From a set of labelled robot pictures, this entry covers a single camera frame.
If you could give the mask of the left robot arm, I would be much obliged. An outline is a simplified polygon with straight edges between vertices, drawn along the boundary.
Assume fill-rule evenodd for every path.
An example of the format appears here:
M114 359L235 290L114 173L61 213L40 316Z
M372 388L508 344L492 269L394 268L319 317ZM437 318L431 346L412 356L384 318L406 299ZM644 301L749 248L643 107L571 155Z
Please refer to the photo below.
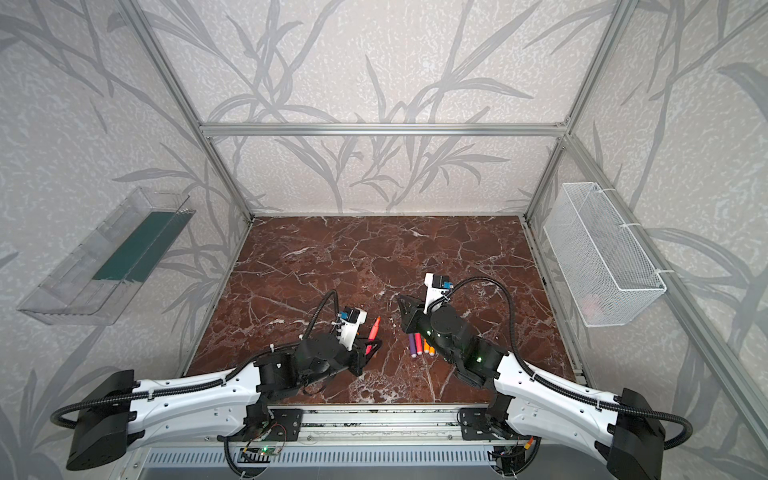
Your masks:
M162 441L251 439L272 424L269 405L344 371L361 375L381 344L323 333L209 374L137 380L133 371L122 370L82 401L55 410L50 420L73 432L69 471L106 465Z

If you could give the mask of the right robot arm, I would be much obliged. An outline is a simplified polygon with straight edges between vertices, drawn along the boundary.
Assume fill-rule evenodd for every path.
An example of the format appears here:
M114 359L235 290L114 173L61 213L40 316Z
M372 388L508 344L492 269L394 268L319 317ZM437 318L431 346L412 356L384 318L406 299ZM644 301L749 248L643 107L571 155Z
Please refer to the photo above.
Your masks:
M493 392L486 416L501 437L552 440L590 455L617 479L658 479L666 450L692 434L683 417L654 411L630 389L597 391L532 367L479 336L450 306L398 298L401 325L420 334L462 382Z

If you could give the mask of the purple highlighter pen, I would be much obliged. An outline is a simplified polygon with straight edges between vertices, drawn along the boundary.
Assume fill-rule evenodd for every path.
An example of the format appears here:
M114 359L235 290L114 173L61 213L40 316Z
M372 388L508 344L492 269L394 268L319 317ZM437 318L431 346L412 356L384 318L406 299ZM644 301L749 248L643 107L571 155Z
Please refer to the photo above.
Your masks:
M409 353L410 353L410 356L411 356L411 358L417 358L418 353L417 353L417 345L416 345L416 340L415 340L414 334L412 334L412 333L407 334L407 338L408 338L408 343L409 343Z

